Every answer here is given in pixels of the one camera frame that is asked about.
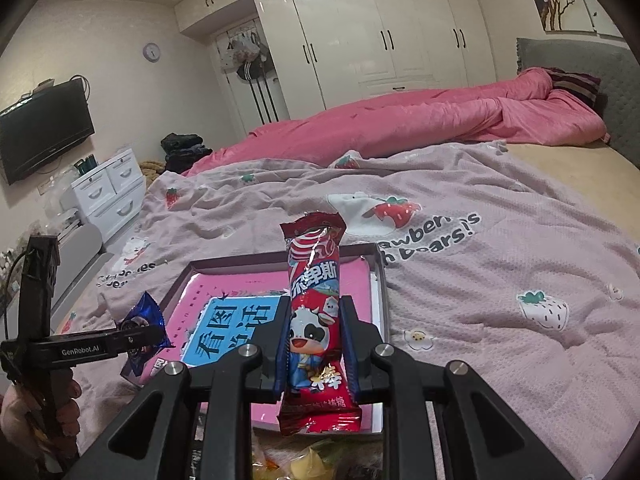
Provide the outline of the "person's left hand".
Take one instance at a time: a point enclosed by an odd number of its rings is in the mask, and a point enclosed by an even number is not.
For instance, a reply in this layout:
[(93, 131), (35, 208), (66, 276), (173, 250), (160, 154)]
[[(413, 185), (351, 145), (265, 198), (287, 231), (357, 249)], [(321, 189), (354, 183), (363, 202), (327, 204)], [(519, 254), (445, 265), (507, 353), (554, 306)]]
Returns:
[[(81, 396), (81, 386), (73, 377), (66, 382), (66, 394), (70, 400), (56, 412), (62, 436), (54, 439), (52, 446), (70, 457), (77, 451), (76, 438), (80, 433), (80, 409), (76, 400)], [(34, 460), (39, 460), (43, 452), (27, 416), (39, 412), (39, 404), (26, 389), (17, 385), (9, 386), (2, 401), (1, 430), (6, 440)]]

